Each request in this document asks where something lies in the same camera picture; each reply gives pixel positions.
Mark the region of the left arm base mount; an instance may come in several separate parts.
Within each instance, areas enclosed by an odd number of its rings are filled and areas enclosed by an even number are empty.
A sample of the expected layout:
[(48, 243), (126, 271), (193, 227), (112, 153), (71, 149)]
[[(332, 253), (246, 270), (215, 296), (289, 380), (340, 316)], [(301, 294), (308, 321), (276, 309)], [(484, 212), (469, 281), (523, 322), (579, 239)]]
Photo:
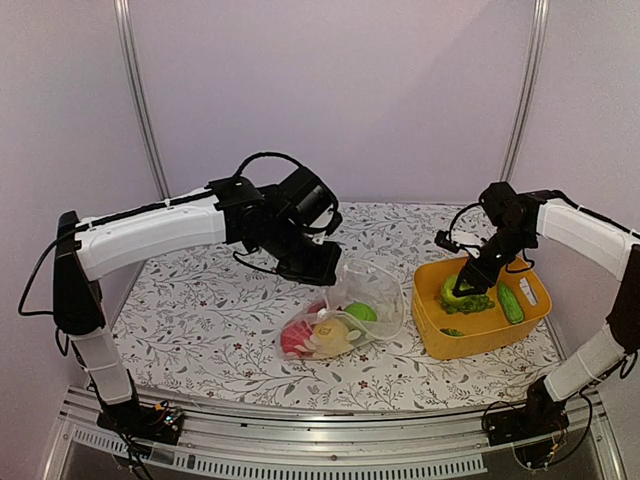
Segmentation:
[(166, 402), (145, 406), (133, 399), (116, 405), (103, 405), (97, 426), (136, 439), (177, 445), (183, 424), (184, 411)]

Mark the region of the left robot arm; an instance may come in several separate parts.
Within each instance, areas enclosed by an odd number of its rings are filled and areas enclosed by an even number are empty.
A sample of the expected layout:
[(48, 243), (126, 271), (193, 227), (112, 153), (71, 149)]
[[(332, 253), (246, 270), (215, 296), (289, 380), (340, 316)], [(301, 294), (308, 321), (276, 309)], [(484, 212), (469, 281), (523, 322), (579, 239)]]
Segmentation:
[(196, 246), (240, 243), (277, 261), (276, 275), (331, 286), (340, 246), (324, 240), (340, 224), (338, 200), (300, 166), (278, 184), (240, 174), (133, 210), (103, 217), (61, 216), (53, 267), (53, 317), (88, 370), (102, 408), (128, 434), (148, 426), (134, 382), (106, 326), (99, 281), (115, 270)]

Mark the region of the yellow lemon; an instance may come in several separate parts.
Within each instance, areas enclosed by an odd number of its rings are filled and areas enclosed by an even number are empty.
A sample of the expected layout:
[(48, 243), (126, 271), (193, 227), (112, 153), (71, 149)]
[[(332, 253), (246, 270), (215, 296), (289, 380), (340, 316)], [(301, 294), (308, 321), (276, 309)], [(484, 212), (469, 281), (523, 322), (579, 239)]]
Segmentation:
[(325, 355), (342, 354), (351, 348), (348, 327), (339, 319), (328, 318), (314, 326), (312, 342), (316, 351)]

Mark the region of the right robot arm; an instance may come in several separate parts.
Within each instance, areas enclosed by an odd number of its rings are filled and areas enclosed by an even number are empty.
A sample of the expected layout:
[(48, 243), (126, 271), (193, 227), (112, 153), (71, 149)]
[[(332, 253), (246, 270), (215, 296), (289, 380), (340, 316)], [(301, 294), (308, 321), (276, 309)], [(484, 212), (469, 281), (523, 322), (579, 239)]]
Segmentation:
[(614, 299), (600, 307), (603, 326), (565, 361), (528, 387), (520, 408), (487, 413), (483, 427), (494, 443), (565, 429), (569, 398), (602, 382), (639, 352), (639, 234), (573, 202), (559, 190), (517, 193), (506, 182), (490, 184), (479, 206), (495, 234), (475, 247), (452, 289), (462, 298), (493, 287), (519, 253), (553, 241), (601, 267)]

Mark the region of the clear zip top bag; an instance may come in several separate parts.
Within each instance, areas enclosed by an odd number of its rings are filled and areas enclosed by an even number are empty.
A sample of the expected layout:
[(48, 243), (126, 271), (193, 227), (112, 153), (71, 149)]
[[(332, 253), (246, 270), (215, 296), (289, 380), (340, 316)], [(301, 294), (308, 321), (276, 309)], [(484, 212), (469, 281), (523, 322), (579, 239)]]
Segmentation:
[[(371, 306), (377, 313), (377, 321), (361, 322), (346, 313), (344, 308), (353, 302)], [(401, 284), (394, 275), (368, 261), (343, 260), (337, 269), (336, 283), (324, 289), (317, 299), (288, 322), (305, 319), (315, 326), (328, 318), (339, 319), (349, 329), (347, 339), (351, 348), (342, 354), (329, 356), (317, 352), (317, 347), (311, 340), (315, 347), (313, 356), (295, 360), (325, 360), (344, 355), (372, 342), (392, 340), (403, 326), (405, 313)]]

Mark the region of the red apple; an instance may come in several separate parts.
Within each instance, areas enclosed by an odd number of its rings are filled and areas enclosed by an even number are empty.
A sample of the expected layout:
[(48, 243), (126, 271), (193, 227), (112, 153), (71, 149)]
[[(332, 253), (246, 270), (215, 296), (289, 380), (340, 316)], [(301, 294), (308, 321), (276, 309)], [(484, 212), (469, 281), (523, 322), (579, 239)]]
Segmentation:
[(288, 322), (280, 335), (280, 347), (287, 358), (308, 359), (313, 356), (315, 347), (311, 342), (314, 325), (305, 319)]

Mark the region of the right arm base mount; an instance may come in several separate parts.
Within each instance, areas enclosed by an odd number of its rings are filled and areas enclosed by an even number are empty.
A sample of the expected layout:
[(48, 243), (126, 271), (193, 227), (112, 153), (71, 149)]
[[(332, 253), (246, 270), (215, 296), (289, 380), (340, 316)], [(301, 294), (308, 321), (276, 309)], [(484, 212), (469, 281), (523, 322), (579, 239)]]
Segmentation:
[(487, 407), (482, 430), (491, 446), (521, 442), (516, 460), (530, 470), (549, 467), (566, 440), (569, 427), (565, 401), (553, 402), (532, 397), (523, 407), (497, 401)]

